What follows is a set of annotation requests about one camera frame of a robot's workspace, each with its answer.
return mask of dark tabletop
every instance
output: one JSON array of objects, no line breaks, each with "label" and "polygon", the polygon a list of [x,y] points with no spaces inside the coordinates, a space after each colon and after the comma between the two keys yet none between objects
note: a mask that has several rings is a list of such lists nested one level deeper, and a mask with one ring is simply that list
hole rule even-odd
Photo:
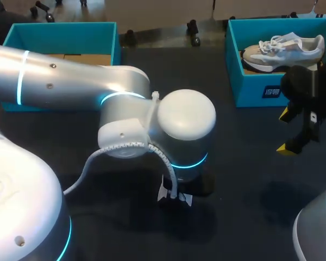
[{"label": "dark tabletop", "polygon": [[[78,260],[297,260],[292,225],[302,207],[326,190],[326,122],[321,143],[284,157],[276,152],[298,133],[283,108],[236,109],[223,48],[124,49],[123,65],[148,74],[161,97],[189,88],[217,112],[209,153],[216,191],[191,208],[162,209],[156,197],[159,159],[99,157],[67,197]],[[3,113],[0,129],[55,171],[63,188],[97,149],[98,113]]]}]

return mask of teal box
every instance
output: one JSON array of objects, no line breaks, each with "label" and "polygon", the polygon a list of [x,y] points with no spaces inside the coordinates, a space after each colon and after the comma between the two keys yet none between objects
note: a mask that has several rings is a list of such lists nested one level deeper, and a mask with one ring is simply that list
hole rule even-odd
[{"label": "teal box", "polygon": [[245,74],[239,51],[256,45],[260,40],[269,41],[275,35],[294,32],[303,38],[325,38],[326,62],[326,18],[275,18],[229,20],[226,34],[226,65],[235,104],[237,107],[286,106],[283,94],[278,98],[262,98],[267,86],[278,88],[283,73]]},{"label": "teal box", "polygon": [[[121,62],[117,24],[100,23],[17,23],[4,46],[42,54],[107,54],[111,65]],[[39,108],[3,103],[6,111],[40,111]]]}]

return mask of box label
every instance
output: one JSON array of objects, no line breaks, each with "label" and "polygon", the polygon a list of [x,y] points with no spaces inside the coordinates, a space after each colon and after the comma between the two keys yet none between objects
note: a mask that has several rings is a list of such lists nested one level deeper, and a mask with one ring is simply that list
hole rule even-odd
[{"label": "box label", "polygon": [[279,98],[280,94],[280,85],[268,85],[263,91],[262,98]]}]

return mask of sneaker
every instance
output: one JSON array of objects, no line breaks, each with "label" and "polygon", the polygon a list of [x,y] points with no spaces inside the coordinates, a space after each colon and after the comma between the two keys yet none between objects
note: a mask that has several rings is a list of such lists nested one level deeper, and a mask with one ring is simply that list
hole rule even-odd
[{"label": "sneaker", "polygon": [[273,36],[270,41],[260,41],[258,46],[245,49],[243,61],[261,72],[272,72],[281,66],[316,65],[324,54],[324,38],[300,38],[295,33]]}]

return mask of white cable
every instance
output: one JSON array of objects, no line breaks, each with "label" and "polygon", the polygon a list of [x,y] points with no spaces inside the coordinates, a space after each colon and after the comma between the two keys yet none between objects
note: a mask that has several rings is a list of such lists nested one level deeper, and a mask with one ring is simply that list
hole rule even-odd
[{"label": "white cable", "polygon": [[[81,182],[84,180],[84,178],[86,177],[86,175],[88,173],[90,164],[97,156],[107,153],[109,151],[119,150],[119,149],[128,148],[128,147],[145,148],[145,144],[143,142],[128,142],[125,144],[118,144],[118,145],[112,145],[112,146],[109,146],[106,148],[101,148],[100,150],[93,152],[88,157],[88,159],[83,167],[82,173],[81,173],[80,177],[78,178],[78,180],[72,186],[70,186],[68,189],[64,190],[64,195],[69,194],[71,191],[73,191],[75,188],[77,188],[81,184]],[[148,148],[149,148],[150,152],[157,154],[163,160],[164,164],[168,168],[170,179],[172,181],[172,192],[170,194],[170,198],[176,198],[177,194],[178,194],[178,181],[177,181],[177,178],[175,175],[174,168],[172,167],[172,164],[170,163],[169,159],[164,155],[164,153],[160,149],[158,149],[157,147],[155,147],[152,144],[149,144]]]}]

